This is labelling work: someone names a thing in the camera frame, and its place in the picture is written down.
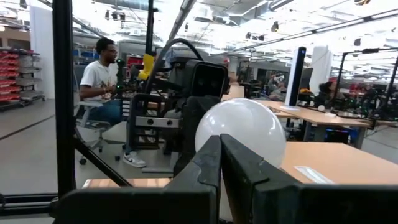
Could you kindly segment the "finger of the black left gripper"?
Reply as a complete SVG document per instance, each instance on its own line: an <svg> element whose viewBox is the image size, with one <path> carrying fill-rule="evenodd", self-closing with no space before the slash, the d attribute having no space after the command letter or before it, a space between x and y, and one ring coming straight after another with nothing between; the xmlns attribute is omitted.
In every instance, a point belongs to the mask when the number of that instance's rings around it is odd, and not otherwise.
<svg viewBox="0 0 398 224"><path fill-rule="evenodd" d="M181 143L180 155L174 165L173 176L177 176L196 154L195 135L197 127L205 115L214 105L220 102L216 96L190 96L182 107L182 129L179 132Z"/></svg>

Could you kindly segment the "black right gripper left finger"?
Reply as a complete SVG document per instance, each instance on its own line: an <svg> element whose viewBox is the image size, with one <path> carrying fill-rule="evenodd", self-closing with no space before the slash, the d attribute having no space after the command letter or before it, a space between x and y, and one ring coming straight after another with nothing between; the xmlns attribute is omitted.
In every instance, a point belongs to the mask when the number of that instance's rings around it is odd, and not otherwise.
<svg viewBox="0 0 398 224"><path fill-rule="evenodd" d="M218 224L221 140L211 136L163 188L91 188L61 199L55 224Z"/></svg>

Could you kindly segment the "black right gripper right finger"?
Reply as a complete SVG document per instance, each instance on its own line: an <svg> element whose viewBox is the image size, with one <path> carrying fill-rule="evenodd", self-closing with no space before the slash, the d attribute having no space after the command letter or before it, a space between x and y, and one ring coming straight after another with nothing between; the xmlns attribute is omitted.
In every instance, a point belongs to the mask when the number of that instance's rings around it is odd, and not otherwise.
<svg viewBox="0 0 398 224"><path fill-rule="evenodd" d="M234 137L220 138L234 224L398 224L398 185L302 184Z"/></svg>

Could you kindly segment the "white lightbulb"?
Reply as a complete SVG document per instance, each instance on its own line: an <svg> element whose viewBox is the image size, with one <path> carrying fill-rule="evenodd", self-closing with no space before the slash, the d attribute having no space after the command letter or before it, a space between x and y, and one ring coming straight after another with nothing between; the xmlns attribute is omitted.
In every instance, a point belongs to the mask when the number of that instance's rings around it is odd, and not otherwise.
<svg viewBox="0 0 398 224"><path fill-rule="evenodd" d="M195 134L199 151L210 136L229 134L250 150L279 168L285 156L285 131L277 116L261 103L233 98L211 107L202 117Z"/></svg>

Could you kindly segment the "grey office chair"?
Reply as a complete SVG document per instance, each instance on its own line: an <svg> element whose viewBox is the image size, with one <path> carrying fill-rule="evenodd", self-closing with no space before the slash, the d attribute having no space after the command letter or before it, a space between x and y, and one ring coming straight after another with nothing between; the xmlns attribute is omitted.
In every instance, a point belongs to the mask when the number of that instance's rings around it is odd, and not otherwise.
<svg viewBox="0 0 398 224"><path fill-rule="evenodd" d="M94 109L103 107L105 103L107 103L107 101L80 101L77 104L76 136L93 152L97 150L99 153L102 153L105 144L123 144L121 140L114 139L112 136L107 136L107 132L113 128L113 125L107 121L90 118L90 113ZM89 131L97 133L98 137L86 141L82 134L88 134Z"/></svg>

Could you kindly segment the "person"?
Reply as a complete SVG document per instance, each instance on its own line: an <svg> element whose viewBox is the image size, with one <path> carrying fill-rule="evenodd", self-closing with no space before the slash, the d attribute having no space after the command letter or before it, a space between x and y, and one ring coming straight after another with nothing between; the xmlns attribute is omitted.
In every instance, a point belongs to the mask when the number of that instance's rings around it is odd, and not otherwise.
<svg viewBox="0 0 398 224"><path fill-rule="evenodd" d="M90 110L89 119L104 121L114 126L122 122L121 102L113 100L117 76L111 73L109 66L118 56L113 40L103 37L96 43L99 59L89 63L83 72L79 96L81 101L96 102L102 105Z"/></svg>
<svg viewBox="0 0 398 224"><path fill-rule="evenodd" d="M275 75L271 75L267 87L269 90L268 97L273 101L280 101L279 82L275 79Z"/></svg>
<svg viewBox="0 0 398 224"><path fill-rule="evenodd" d="M324 106L325 108L330 108L332 106L333 99L344 99L345 96L341 92L336 90L336 82L328 81L326 83L321 83L318 86L319 94L314 98L314 106Z"/></svg>

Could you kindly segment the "light wood background desk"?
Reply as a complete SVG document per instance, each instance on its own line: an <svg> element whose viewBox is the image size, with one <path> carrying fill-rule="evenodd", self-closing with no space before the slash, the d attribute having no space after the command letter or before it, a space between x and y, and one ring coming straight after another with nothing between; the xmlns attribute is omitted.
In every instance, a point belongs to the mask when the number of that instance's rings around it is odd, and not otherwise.
<svg viewBox="0 0 398 224"><path fill-rule="evenodd" d="M293 109L288 108L284 105L283 102L278 101L265 101L265 100L257 100L258 103L263 104L273 110L281 111L287 113L294 118L302 119L304 121L308 121L317 125L325 125L325 126L353 126L353 127L361 127L361 128L369 128L370 124L367 122L362 122L358 119L348 119L341 118L338 116L332 117L328 116L325 113L310 110L308 108L294 107Z"/></svg>

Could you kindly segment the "white pillar with black edge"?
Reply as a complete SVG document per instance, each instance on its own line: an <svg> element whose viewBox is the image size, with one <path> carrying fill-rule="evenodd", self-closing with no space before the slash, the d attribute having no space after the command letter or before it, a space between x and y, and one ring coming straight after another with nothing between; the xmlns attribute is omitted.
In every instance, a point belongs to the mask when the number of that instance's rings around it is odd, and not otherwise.
<svg viewBox="0 0 398 224"><path fill-rule="evenodd" d="M298 47L294 51L294 56L292 59L292 65L289 73L289 81L287 84L287 92L285 97L284 106L288 109L295 110L294 107L297 105L297 99L299 95L300 82L302 77L302 70L305 61L307 48Z"/></svg>

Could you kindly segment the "rack of red bins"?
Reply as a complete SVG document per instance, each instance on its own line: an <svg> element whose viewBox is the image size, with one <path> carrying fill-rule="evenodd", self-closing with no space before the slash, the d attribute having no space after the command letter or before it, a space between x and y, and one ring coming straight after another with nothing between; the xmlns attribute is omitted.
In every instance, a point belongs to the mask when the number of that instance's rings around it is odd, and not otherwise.
<svg viewBox="0 0 398 224"><path fill-rule="evenodd" d="M0 112L46 100L37 89L39 62L40 54L31 50L0 47Z"/></svg>

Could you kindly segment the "black aluminium table frame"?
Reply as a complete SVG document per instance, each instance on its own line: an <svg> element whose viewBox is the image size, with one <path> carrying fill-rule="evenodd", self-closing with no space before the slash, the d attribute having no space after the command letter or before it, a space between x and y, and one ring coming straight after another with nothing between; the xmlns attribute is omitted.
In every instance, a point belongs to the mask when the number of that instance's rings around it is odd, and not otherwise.
<svg viewBox="0 0 398 224"><path fill-rule="evenodd" d="M138 221L144 209L131 203L137 190L75 136L72 85L72 0L53 0L55 55L55 118L57 137L57 194L1 195L0 218L37 218L48 215L67 224L87 220ZM117 184L116 188L77 190L75 151L82 153Z"/></svg>

